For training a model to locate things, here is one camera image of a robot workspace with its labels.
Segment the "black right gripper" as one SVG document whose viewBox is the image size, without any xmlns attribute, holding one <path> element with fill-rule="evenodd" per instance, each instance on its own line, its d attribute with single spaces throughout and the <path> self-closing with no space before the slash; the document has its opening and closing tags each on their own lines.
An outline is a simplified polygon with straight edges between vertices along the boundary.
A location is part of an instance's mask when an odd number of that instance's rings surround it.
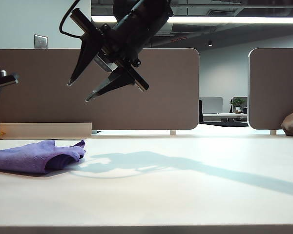
<svg viewBox="0 0 293 234">
<path fill-rule="evenodd" d="M 79 36 L 82 41 L 80 54 L 67 86 L 71 86 L 90 62 L 95 61 L 110 75 L 87 96 L 85 102 L 127 85 L 136 85 L 141 91 L 149 88 L 135 68 L 141 65 L 139 52 L 159 31 L 158 8 L 131 8 L 115 14 L 118 17 L 115 26 L 105 23 L 100 28 L 79 8 L 71 9 L 70 14 L 84 34 Z"/>
</svg>

